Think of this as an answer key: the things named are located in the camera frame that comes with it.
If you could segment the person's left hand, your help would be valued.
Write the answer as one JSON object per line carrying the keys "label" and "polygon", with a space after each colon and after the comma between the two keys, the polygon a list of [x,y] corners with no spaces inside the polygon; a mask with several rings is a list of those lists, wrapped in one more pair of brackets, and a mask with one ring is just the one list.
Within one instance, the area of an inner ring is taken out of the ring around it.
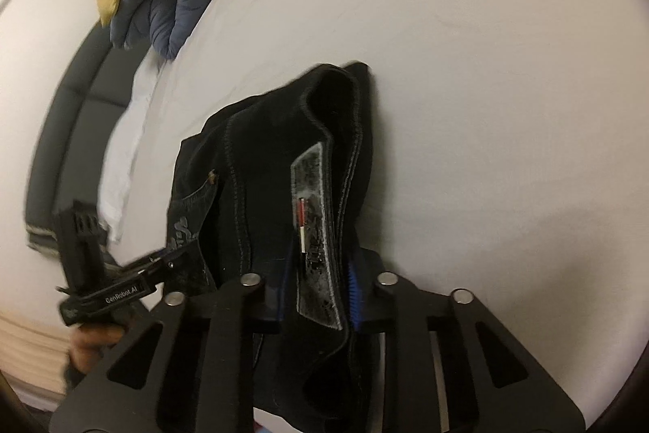
{"label": "person's left hand", "polygon": [[102,350],[112,347],[124,337],[120,325],[86,323],[71,332],[69,357],[71,365],[86,375],[100,362]]}

